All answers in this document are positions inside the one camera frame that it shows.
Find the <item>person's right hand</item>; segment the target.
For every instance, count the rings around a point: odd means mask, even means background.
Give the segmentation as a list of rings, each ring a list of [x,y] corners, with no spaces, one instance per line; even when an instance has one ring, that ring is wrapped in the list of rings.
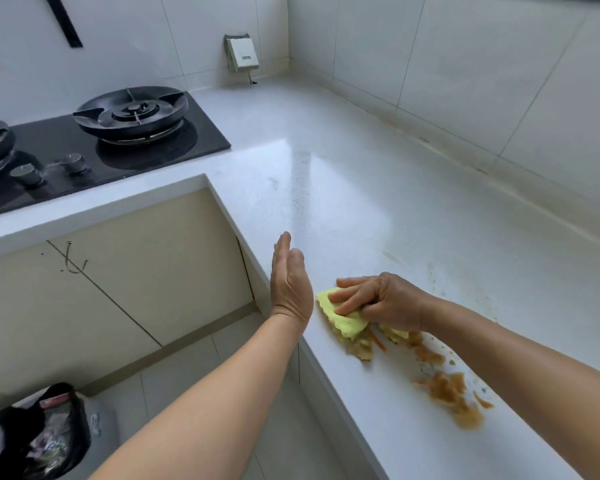
[[[422,331],[438,298],[393,273],[381,273],[381,300],[366,306],[360,316],[376,324],[402,331]]]

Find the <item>person's left hand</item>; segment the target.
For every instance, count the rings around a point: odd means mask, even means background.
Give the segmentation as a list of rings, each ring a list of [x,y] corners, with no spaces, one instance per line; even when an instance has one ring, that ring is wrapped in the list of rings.
[[[271,316],[284,315],[304,332],[313,313],[314,293],[309,276],[290,275],[291,234],[283,232],[274,245],[270,279]]]

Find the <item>yellow cleaning cloth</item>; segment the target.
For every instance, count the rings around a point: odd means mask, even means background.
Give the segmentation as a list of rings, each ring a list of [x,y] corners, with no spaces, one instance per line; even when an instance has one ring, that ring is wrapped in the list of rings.
[[[359,312],[353,312],[350,315],[338,315],[335,312],[339,304],[332,302],[329,295],[339,290],[341,290],[340,287],[335,287],[318,293],[316,295],[317,304],[336,336],[341,340],[354,341],[368,328],[369,322],[362,319]]]

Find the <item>person's left forearm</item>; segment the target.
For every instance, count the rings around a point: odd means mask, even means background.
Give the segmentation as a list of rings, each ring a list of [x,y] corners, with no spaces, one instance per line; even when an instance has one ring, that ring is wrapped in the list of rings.
[[[282,309],[89,480],[240,480],[310,316]]]

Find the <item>person's right forearm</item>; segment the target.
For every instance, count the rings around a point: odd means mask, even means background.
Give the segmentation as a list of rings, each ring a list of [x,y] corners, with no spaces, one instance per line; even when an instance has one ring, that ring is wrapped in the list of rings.
[[[425,294],[418,324],[449,346],[584,480],[600,480],[600,371]]]

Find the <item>orange carrot strip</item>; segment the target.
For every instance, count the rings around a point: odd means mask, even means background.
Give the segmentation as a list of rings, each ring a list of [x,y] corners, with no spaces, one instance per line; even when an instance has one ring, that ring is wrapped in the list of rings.
[[[387,354],[387,348],[384,343],[376,336],[371,326],[366,327],[366,334],[371,340],[384,354]]]

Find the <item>brown food scraps smear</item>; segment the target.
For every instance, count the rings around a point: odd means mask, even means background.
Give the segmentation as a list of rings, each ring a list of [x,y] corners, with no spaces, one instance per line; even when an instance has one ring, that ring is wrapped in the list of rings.
[[[401,331],[388,328],[384,325],[380,325],[379,329],[385,338],[389,339],[392,343],[399,346],[406,346],[412,350],[419,361],[433,366],[442,366],[445,364],[446,358],[444,355],[428,348],[424,343],[424,336],[421,332]],[[369,340],[366,330],[354,341],[341,340],[337,336],[336,338],[345,345],[348,354],[355,356],[360,362],[370,362],[373,359],[374,346],[376,345]]]

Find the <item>white under-counter cabinet front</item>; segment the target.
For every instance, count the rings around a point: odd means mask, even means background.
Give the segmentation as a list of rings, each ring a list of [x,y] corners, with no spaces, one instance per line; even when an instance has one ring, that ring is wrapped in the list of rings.
[[[237,234],[237,242],[257,310],[268,317],[271,311],[268,275],[241,234]],[[341,394],[336,391],[304,339],[293,352],[288,370],[292,381],[300,387],[309,403],[349,480],[389,480],[344,405]]]

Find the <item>cream cabinet door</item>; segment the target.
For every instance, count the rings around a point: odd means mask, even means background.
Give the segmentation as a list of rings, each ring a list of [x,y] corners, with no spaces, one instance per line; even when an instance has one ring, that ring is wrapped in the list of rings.
[[[0,409],[88,385],[160,343],[51,244],[0,257]]]
[[[253,301],[237,237],[208,188],[52,239],[165,346]]]

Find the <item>brown food scraps pile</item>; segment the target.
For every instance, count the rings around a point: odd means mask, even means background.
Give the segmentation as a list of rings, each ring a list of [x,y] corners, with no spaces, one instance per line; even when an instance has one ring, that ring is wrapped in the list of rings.
[[[432,376],[417,378],[411,383],[425,391],[432,402],[446,409],[458,428],[477,430],[482,427],[485,417],[481,412],[481,402],[478,396],[474,396],[474,402],[467,399],[464,373],[436,371]]]

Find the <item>grey stove knob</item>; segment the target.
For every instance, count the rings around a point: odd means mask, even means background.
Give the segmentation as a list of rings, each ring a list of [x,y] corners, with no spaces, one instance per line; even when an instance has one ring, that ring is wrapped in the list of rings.
[[[81,153],[68,153],[59,160],[59,165],[70,177],[87,173],[90,167]]]
[[[13,168],[9,176],[25,189],[33,189],[45,184],[42,172],[30,163]]]

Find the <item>black glass gas cooktop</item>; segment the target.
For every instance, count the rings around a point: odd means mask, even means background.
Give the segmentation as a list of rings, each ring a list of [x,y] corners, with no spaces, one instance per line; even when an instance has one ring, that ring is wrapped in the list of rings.
[[[0,172],[0,215],[196,159],[231,147],[191,94],[182,127],[149,144],[119,146],[99,141],[80,129],[72,114],[10,126],[16,135],[13,159]],[[70,177],[59,165],[62,156],[81,153],[90,170]],[[33,189],[18,185],[9,172],[33,164],[45,184]]]

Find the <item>trash bin with black bag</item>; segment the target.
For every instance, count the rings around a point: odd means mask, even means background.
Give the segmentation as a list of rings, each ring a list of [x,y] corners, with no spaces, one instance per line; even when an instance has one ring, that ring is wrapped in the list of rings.
[[[0,411],[0,480],[57,480],[90,447],[86,405],[69,383],[53,384]]]

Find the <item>white wall socket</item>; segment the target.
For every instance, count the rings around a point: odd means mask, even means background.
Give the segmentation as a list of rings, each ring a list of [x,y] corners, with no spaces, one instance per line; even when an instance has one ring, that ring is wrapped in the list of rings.
[[[250,35],[224,35],[224,51],[231,73],[250,73],[260,68],[256,47]]]

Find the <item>black wall bar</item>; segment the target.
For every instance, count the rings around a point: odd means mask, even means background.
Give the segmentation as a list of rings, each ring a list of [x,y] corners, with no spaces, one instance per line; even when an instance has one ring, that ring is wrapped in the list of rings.
[[[71,21],[62,0],[45,0],[71,48],[83,48],[82,41]]]

